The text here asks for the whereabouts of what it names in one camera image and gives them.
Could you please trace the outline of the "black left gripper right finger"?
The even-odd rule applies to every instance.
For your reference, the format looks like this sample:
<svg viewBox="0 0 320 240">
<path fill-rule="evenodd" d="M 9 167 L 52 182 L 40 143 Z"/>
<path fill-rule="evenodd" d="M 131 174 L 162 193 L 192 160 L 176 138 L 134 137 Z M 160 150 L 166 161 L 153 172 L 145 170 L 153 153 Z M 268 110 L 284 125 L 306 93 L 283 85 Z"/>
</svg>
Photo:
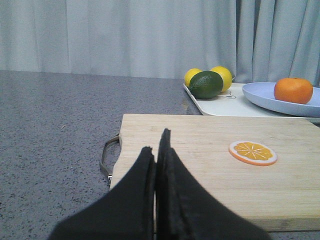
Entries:
<svg viewBox="0 0 320 240">
<path fill-rule="evenodd" d="M 269 240 L 262 228 L 238 216 L 211 196 L 171 147 L 165 129 L 156 170 L 158 240 Z"/>
</svg>

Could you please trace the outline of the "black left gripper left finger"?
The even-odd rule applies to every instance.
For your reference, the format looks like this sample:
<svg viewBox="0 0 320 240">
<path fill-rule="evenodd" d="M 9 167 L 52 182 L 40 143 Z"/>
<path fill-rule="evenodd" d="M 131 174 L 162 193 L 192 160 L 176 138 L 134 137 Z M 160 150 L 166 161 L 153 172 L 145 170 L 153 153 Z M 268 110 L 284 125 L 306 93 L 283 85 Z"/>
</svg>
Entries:
<svg viewBox="0 0 320 240">
<path fill-rule="evenodd" d="M 152 240 L 156 163 L 143 147 L 126 175 L 101 199 L 56 225 L 51 240 Z"/>
</svg>

